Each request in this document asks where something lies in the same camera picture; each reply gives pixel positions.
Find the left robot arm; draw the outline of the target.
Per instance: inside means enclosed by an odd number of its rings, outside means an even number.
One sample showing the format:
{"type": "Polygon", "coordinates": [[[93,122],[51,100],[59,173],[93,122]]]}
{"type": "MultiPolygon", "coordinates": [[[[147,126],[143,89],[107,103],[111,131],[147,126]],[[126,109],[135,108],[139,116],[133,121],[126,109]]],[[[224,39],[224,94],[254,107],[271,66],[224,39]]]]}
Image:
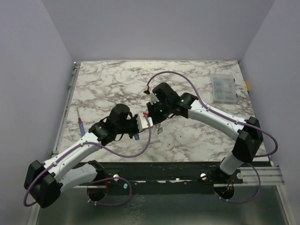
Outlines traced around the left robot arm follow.
{"type": "Polygon", "coordinates": [[[139,114],[133,115],[128,106],[117,104],[107,117],[93,124],[71,147],[42,163],[33,161],[28,167],[24,182],[24,206],[38,204],[41,208],[46,208],[59,198],[63,190],[87,182],[100,184],[104,174],[99,169],[90,163],[84,165],[83,170],[77,170],[75,166],[99,149],[116,155],[106,145],[115,141],[117,135],[128,134],[132,138],[140,133],[144,119],[139,114]]]}

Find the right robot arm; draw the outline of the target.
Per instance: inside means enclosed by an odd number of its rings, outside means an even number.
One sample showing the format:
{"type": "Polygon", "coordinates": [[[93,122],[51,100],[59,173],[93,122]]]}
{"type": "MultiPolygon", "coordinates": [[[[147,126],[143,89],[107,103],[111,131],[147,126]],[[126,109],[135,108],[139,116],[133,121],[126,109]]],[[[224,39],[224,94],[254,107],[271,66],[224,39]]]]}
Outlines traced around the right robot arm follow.
{"type": "Polygon", "coordinates": [[[263,135],[258,119],[231,116],[223,111],[212,112],[210,106],[203,106],[198,97],[183,93],[178,95],[167,83],[146,90],[150,96],[147,103],[148,114],[154,124],[159,124],[173,116],[182,116],[209,125],[235,141],[232,152],[225,157],[215,172],[216,180],[228,182],[233,173],[244,163],[251,163],[259,150],[263,135]]]}

